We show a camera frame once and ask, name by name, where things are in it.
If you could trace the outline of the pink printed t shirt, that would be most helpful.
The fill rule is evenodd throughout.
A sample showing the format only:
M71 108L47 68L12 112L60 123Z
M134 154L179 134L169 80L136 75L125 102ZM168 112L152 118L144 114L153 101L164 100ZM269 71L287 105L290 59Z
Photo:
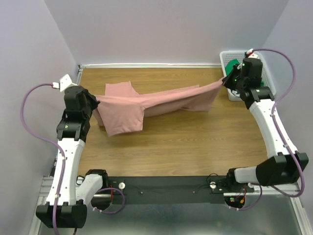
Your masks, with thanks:
M143 129L145 117L177 110L209 111L222 84L218 80L202 87L195 85L151 94L137 93L131 82L106 84L105 94L96 96L100 103L93 115L109 137L138 132Z

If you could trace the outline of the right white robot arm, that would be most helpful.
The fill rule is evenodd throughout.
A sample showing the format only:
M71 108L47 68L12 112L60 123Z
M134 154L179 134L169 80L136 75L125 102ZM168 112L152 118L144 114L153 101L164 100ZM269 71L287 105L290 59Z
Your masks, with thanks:
M267 160L254 167L231 168L225 187L235 192L243 184L277 186L297 182L307 166L306 153L300 153L290 140L275 108L275 98L267 86L261 86L263 63L244 58L234 65L223 84L240 93L241 100L255 118L267 150Z

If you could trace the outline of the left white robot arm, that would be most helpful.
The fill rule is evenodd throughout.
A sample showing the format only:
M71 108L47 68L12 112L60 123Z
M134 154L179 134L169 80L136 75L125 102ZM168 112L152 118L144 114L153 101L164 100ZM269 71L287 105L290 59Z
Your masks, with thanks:
M36 208L36 216L48 228L82 228L87 207L93 196L109 186L105 170L89 170L80 186L76 185L81 154L90 129L90 118L99 104L96 97L82 86L64 90L64 109L57 126L57 163L52 185L44 205Z

